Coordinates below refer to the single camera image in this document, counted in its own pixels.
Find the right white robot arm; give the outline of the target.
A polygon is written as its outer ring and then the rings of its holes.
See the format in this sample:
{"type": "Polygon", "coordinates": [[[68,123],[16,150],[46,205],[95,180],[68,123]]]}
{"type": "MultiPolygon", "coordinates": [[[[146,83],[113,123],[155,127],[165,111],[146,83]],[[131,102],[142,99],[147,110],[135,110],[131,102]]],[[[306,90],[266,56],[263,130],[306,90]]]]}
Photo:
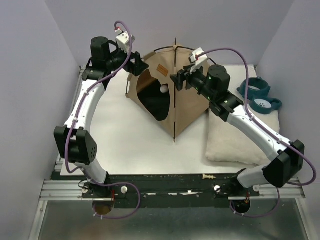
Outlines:
{"type": "Polygon", "coordinates": [[[191,68],[184,66],[170,76],[176,89],[197,90],[198,95],[209,101],[209,108],[217,117],[245,134],[270,160],[269,164],[238,172],[236,180],[230,183],[230,191],[241,196],[255,185],[271,184],[281,188],[287,184],[303,167],[305,145],[300,140],[291,141],[281,136],[246,112],[243,101],[228,90],[231,77],[224,66],[212,65],[206,75],[202,68],[195,72],[191,72],[191,68]]]}

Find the black tent pole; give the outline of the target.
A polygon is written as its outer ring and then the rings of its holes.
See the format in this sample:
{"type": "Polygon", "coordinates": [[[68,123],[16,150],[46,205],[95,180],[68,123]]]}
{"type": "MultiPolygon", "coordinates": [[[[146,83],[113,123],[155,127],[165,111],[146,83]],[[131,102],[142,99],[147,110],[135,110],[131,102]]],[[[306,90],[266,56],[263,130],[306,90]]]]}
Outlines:
{"type": "MultiPolygon", "coordinates": [[[[163,46],[163,47],[157,48],[157,49],[155,49],[155,50],[153,50],[153,51],[154,51],[155,53],[157,53],[158,51],[162,51],[162,50],[170,49],[170,48],[174,48],[174,46],[163,46]]],[[[195,50],[195,49],[193,49],[193,48],[185,47],[185,46],[182,46],[182,45],[178,45],[177,48],[178,48],[178,49],[179,49],[179,48],[181,48],[181,49],[187,49],[187,50],[192,50],[192,51],[195,50]]],[[[217,64],[213,59],[209,58],[209,60],[210,60],[214,65],[217,64]]],[[[127,78],[127,83],[126,83],[126,90],[125,90],[125,95],[126,95],[126,96],[127,96],[127,94],[129,93],[129,83],[130,83],[130,79],[131,79],[131,77],[130,77],[130,75],[129,75],[128,78],[127,78]]]]}
{"type": "MultiPolygon", "coordinates": [[[[176,64],[177,64],[177,47],[175,47],[177,45],[177,38],[175,37],[174,38],[174,74],[177,73],[177,67],[176,67],[176,64]]],[[[177,100],[177,96],[176,96],[176,93],[177,93],[177,88],[174,86],[174,122],[173,122],[173,128],[174,128],[174,134],[173,134],[173,142],[176,143],[176,123],[177,123],[177,113],[176,113],[176,100],[177,100]]]]}

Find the teal double pet bowl stand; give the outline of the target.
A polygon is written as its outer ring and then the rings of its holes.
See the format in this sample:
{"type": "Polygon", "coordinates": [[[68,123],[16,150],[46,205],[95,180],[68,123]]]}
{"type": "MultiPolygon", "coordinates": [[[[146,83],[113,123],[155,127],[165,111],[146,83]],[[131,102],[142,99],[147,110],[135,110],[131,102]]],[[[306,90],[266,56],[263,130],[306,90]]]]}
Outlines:
{"type": "Polygon", "coordinates": [[[247,99],[252,110],[262,115],[269,115],[282,107],[277,98],[269,97],[271,86],[261,77],[250,77],[248,80],[247,99]]]}

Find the beige black pet tent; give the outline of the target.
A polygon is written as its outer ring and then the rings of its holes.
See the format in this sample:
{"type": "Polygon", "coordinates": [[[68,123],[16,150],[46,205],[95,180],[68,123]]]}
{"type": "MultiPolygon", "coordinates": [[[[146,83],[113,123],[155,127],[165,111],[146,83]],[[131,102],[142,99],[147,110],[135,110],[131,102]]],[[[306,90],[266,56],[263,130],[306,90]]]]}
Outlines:
{"type": "Polygon", "coordinates": [[[141,74],[127,77],[126,97],[136,103],[176,139],[208,108],[208,101],[195,89],[178,91],[170,76],[190,64],[192,48],[172,45],[143,57],[149,65],[141,74]]]}

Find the white fluffy cushion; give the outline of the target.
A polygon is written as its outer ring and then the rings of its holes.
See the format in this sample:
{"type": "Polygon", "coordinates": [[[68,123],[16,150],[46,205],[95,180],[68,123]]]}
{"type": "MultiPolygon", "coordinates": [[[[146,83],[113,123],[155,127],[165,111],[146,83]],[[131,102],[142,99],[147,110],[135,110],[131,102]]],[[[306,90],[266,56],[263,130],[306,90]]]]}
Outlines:
{"type": "Polygon", "coordinates": [[[208,140],[205,153],[212,162],[263,165],[269,159],[263,151],[239,129],[209,113],[208,140]]]}

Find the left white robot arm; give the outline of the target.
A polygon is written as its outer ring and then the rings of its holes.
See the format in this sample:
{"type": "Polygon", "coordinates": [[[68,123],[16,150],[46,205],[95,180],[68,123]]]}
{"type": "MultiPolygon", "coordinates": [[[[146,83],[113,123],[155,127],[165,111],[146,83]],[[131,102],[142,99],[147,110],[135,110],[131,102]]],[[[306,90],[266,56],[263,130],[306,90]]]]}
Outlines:
{"type": "Polygon", "coordinates": [[[91,57],[81,76],[75,106],[64,125],[57,126],[53,132],[67,173],[81,171],[101,198],[110,194],[113,183],[97,159],[98,145],[91,135],[91,124],[99,101],[119,71],[138,76],[149,67],[138,52],[132,51],[134,40],[132,35],[124,33],[115,41],[102,36],[91,40],[91,57]]]}

